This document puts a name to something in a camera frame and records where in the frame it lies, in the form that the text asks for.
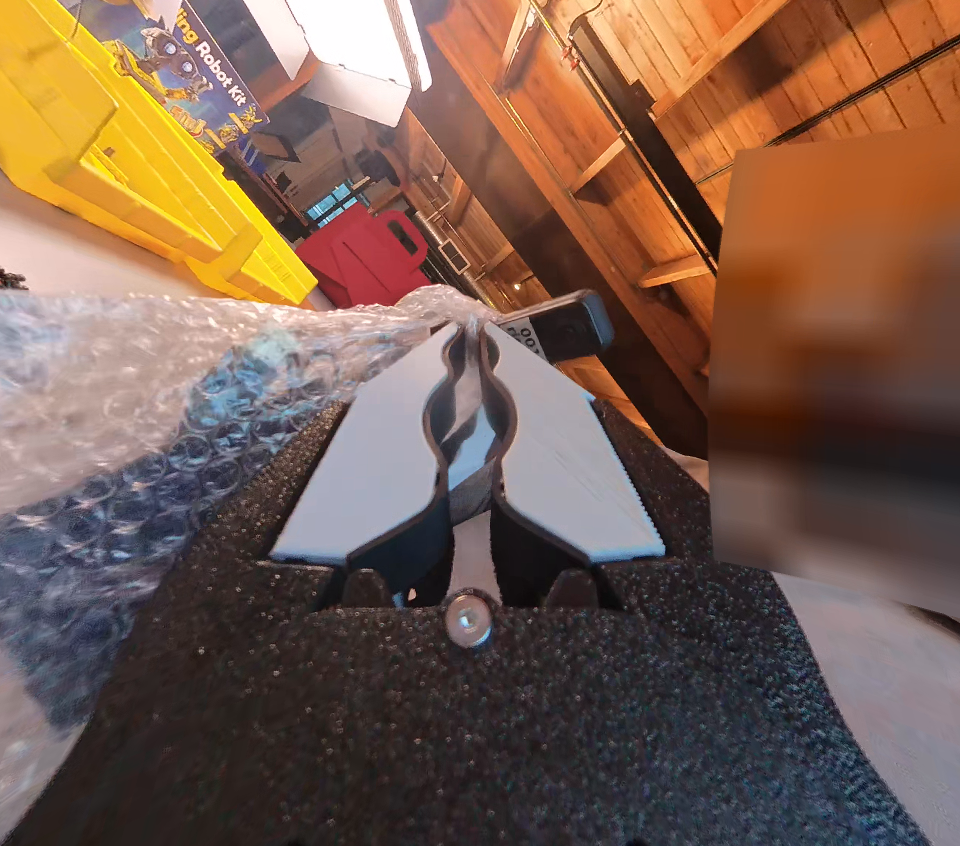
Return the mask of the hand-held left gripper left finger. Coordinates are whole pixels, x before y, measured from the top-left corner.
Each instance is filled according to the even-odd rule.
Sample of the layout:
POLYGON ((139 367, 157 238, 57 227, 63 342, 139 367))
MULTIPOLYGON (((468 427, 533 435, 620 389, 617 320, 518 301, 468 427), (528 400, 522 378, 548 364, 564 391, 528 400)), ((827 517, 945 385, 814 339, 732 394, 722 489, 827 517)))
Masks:
POLYGON ((270 550, 280 564, 376 571, 413 588, 450 546, 460 327, 447 324, 356 392, 270 550))

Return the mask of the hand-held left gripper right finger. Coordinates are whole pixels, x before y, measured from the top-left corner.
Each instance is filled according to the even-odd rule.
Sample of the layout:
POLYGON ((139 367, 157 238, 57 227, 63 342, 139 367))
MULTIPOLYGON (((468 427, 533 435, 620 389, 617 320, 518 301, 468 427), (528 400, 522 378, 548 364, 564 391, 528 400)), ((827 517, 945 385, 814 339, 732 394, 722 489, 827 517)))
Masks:
POLYGON ((482 329, 480 379, 498 438, 489 539, 505 606, 545 605, 570 572, 604 604, 602 567, 666 557, 588 391, 496 325, 482 329))

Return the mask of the clear bubble wrap sheet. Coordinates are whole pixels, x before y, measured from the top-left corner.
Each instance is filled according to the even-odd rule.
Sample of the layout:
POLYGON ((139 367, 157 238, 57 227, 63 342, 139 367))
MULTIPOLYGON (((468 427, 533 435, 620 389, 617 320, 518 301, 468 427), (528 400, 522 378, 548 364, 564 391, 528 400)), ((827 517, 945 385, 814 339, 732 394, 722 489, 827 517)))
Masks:
MULTIPOLYGON (((471 334, 493 312, 448 286, 396 305, 309 312, 241 300, 7 293, 1 314, 1 513, 54 497, 164 445, 189 390, 234 347, 320 350, 341 369, 331 406, 449 322, 471 334)), ((6 838, 90 716, 47 721, 2 646, 1 800, 6 838)))

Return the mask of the black perforated building block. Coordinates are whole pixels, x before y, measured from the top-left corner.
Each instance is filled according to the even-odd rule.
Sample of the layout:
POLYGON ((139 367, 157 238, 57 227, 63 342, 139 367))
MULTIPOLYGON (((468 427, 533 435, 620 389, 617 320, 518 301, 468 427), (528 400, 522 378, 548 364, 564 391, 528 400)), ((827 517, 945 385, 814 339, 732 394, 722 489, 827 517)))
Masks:
POLYGON ((55 729, 90 716, 137 612, 340 373, 329 351, 234 347, 192 385, 165 444, 2 516, 2 647, 55 729))

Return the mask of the yellow storage bin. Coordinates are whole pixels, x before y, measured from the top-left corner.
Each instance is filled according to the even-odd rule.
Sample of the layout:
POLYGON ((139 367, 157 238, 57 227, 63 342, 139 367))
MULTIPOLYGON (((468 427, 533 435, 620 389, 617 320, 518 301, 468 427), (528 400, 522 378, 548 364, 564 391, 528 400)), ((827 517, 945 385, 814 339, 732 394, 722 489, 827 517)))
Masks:
POLYGON ((206 262, 186 265, 207 288, 234 299, 298 308, 318 281, 256 206, 227 204, 191 210, 200 228, 221 249, 206 262))
POLYGON ((175 262, 235 276, 263 241, 216 162, 56 0, 2 0, 2 172, 175 262))

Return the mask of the red plastic crate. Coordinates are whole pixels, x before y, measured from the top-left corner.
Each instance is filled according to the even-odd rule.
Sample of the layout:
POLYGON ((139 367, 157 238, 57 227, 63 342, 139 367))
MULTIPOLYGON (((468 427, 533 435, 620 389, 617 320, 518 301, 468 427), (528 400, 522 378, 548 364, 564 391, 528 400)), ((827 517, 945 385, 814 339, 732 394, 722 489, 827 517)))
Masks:
POLYGON ((401 211, 372 215, 354 204, 294 249, 319 290, 338 309, 390 307, 430 285, 426 239, 401 211))

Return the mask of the person's beige hoodie torso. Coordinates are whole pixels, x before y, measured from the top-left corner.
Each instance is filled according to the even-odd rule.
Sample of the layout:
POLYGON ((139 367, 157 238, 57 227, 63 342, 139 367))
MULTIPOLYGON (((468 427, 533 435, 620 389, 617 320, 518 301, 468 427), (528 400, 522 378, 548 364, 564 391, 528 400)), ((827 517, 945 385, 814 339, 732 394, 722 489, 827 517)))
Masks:
POLYGON ((773 574, 832 698, 930 844, 959 843, 958 621, 773 574))

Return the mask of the blue toy kit box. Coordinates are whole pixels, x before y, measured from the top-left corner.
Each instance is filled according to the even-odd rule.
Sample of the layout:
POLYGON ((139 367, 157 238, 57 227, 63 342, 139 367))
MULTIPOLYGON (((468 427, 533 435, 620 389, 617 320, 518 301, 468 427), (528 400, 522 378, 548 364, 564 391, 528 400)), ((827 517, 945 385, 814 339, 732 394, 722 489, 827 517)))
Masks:
POLYGON ((269 117, 189 0, 166 27, 135 5, 55 0, 209 155, 219 157, 269 117))

